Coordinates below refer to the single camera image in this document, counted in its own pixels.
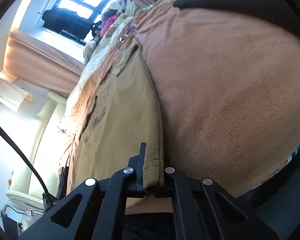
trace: bed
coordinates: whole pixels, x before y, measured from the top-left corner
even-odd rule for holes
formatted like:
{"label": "bed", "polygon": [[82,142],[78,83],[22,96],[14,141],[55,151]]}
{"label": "bed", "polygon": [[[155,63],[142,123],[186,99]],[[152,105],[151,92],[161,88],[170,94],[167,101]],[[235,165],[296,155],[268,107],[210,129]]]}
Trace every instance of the bed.
{"label": "bed", "polygon": [[[249,15],[180,10],[174,1],[122,17],[83,71],[59,126],[67,193],[124,168],[146,141],[149,194],[170,166],[239,196],[299,145],[300,38]],[[151,197],[127,207],[171,211]]]}
{"label": "bed", "polygon": [[[58,190],[58,171],[56,169],[56,154],[62,148],[59,146],[59,136],[56,127],[60,123],[66,109],[66,100],[49,91],[46,103],[37,118],[40,127],[33,150],[26,156],[39,172],[49,192],[56,196]],[[13,170],[9,190],[5,193],[9,200],[19,204],[24,209],[30,208],[43,212],[43,188],[28,166],[21,162]]]}

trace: pillow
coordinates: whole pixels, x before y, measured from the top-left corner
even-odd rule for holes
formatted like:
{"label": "pillow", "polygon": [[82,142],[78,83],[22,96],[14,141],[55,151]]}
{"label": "pillow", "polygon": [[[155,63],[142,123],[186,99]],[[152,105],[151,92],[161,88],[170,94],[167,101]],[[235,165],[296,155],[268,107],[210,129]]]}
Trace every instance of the pillow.
{"label": "pillow", "polygon": [[28,194],[16,191],[8,190],[6,196],[10,199],[11,202],[17,204],[26,204],[27,206],[33,207],[35,209],[44,210],[43,200],[36,197],[32,197]]}
{"label": "pillow", "polygon": [[89,41],[86,44],[86,46],[84,46],[84,49],[83,49],[83,58],[84,58],[84,64],[85,65],[87,65],[87,63],[89,62],[90,57],[93,54],[96,46],[97,46],[97,43],[94,40]]}

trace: metal screw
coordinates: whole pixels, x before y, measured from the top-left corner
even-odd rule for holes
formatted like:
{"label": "metal screw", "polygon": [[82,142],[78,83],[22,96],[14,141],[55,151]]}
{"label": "metal screw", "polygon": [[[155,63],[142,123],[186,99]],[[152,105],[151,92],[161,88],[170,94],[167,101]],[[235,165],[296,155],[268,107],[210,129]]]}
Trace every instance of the metal screw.
{"label": "metal screw", "polygon": [[125,174],[133,173],[133,168],[130,168],[130,167],[124,168],[124,169],[123,169],[123,172],[124,172]]}
{"label": "metal screw", "polygon": [[203,180],[202,180],[202,183],[204,184],[204,185],[211,185],[212,184],[212,179],[210,179],[210,178],[204,178]]}
{"label": "metal screw", "polygon": [[96,183],[96,180],[94,178],[89,178],[89,179],[86,179],[85,183],[87,186],[93,186]]}
{"label": "metal screw", "polygon": [[165,171],[166,171],[166,173],[168,173],[168,174],[172,174],[172,173],[175,172],[175,169],[172,168],[172,167],[168,167],[168,168],[165,169]]}

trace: bedsheet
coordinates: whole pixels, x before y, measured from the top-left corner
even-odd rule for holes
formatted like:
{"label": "bedsheet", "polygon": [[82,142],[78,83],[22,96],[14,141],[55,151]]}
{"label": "bedsheet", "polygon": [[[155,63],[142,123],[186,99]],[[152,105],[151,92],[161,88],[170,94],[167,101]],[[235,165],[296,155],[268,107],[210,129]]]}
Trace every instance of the bedsheet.
{"label": "bedsheet", "polygon": [[[131,36],[143,47],[162,108],[165,164],[210,176],[238,196],[300,143],[300,39],[247,15],[180,10],[173,1],[160,0],[127,26],[137,24]],[[82,90],[74,152],[89,97],[117,55],[114,46]]]}
{"label": "bedsheet", "polygon": [[124,28],[126,23],[128,21],[129,23],[139,21],[147,11],[148,9],[145,9],[135,17],[123,19],[123,22],[120,25],[122,28],[117,28],[115,30],[109,45],[96,54],[87,64],[82,75],[82,82],[79,82],[74,89],[72,96],[68,99],[65,116],[59,125],[59,133],[63,135],[64,143],[64,152],[61,153],[59,165],[61,167],[70,167],[67,193],[69,193],[69,190],[71,189],[72,163],[74,161],[75,151],[78,147],[81,129],[87,114],[90,95],[106,75],[109,65],[118,57],[118,38],[123,37],[126,33],[127,29]]}
{"label": "bedsheet", "polygon": [[[144,189],[164,185],[160,105],[142,48],[133,38],[120,52],[111,65],[101,66],[108,69],[107,75],[91,94],[73,153],[71,190],[87,177],[102,180],[125,168],[138,154],[141,142],[146,142]],[[128,200],[127,206],[138,201]]]}
{"label": "bedsheet", "polygon": [[[81,90],[87,79],[105,60],[105,58],[109,54],[110,48],[118,41],[120,32],[127,25],[127,23],[133,19],[138,10],[139,6],[133,2],[127,5],[125,13],[120,15],[120,17],[111,25],[111,28],[109,28],[104,37],[101,39],[98,46],[95,48],[93,54],[91,55],[90,61],[82,71],[78,84],[68,97],[65,116],[69,114],[71,109],[74,107],[74,104],[77,102]],[[65,130],[66,127],[60,125],[60,128]]]}

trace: wall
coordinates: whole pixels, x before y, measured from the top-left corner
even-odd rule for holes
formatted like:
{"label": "wall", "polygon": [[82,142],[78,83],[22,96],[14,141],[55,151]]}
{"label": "wall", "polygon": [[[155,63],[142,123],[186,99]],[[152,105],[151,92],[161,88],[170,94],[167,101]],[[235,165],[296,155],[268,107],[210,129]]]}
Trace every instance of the wall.
{"label": "wall", "polygon": [[22,0],[20,3],[18,10],[16,12],[16,15],[13,19],[12,26],[11,28],[16,28],[18,29],[21,25],[22,19],[29,7],[29,4],[31,3],[32,0]]}
{"label": "wall", "polygon": [[[0,126],[27,155],[32,150],[32,144],[36,133],[37,123],[34,117],[41,111],[46,103],[47,90],[29,84],[23,80],[15,81],[15,84],[31,92],[34,100],[25,100],[17,113],[0,103]],[[18,165],[22,162],[19,155],[0,137],[0,210],[8,201],[5,192],[8,190],[8,179]]]}
{"label": "wall", "polygon": [[8,34],[21,1],[22,0],[16,0],[0,20],[0,71],[2,71],[3,69],[3,60],[8,40]]}
{"label": "wall", "polygon": [[31,0],[20,24],[20,31],[28,33],[29,30],[36,28],[48,1],[49,0]]}

